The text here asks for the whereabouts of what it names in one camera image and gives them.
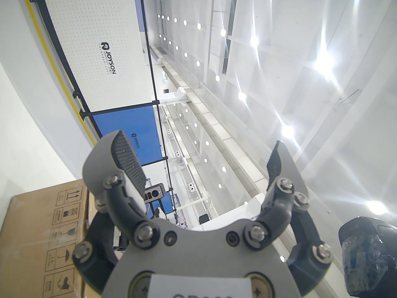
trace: perforated panel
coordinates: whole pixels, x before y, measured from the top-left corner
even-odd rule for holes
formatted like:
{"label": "perforated panel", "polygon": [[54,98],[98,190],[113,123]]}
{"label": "perforated panel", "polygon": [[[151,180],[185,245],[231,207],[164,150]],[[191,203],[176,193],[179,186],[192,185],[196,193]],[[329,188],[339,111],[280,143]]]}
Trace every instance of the perforated panel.
{"label": "perforated panel", "polygon": [[46,3],[68,64],[91,111],[151,101],[153,86],[143,59],[135,0]]}

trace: white label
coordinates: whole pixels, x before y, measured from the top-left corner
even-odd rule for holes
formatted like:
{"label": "white label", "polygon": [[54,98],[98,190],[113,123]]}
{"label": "white label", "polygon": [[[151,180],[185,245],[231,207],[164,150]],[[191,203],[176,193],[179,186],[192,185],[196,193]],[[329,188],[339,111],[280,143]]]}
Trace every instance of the white label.
{"label": "white label", "polygon": [[247,298],[249,278],[207,278],[152,275],[148,298]]}

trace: white wall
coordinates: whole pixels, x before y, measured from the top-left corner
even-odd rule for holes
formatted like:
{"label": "white wall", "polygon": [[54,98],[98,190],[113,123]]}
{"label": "white wall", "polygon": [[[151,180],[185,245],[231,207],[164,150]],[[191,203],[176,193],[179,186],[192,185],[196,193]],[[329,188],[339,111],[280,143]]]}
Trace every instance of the white wall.
{"label": "white wall", "polygon": [[0,64],[0,225],[10,198],[75,177],[34,123]]}

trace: joyson logo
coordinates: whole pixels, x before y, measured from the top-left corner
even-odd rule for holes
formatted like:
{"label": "joyson logo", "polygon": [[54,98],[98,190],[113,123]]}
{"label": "joyson logo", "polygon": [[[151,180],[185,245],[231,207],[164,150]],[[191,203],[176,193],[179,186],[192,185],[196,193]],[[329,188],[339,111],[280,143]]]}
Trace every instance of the joyson logo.
{"label": "joyson logo", "polygon": [[113,61],[113,57],[112,57],[112,53],[109,51],[110,50],[110,46],[109,43],[107,42],[102,42],[101,43],[102,46],[102,53],[103,53],[103,62],[107,65],[107,68],[109,70],[110,74],[116,74],[116,68],[114,65],[114,61]]}

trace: blue wall panel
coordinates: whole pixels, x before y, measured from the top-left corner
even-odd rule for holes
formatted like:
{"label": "blue wall panel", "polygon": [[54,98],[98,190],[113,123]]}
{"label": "blue wall panel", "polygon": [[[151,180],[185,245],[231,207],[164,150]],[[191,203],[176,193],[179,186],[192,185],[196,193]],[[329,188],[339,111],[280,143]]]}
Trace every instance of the blue wall panel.
{"label": "blue wall panel", "polygon": [[141,165],[163,158],[152,106],[95,115],[102,135],[118,129],[130,138]]}

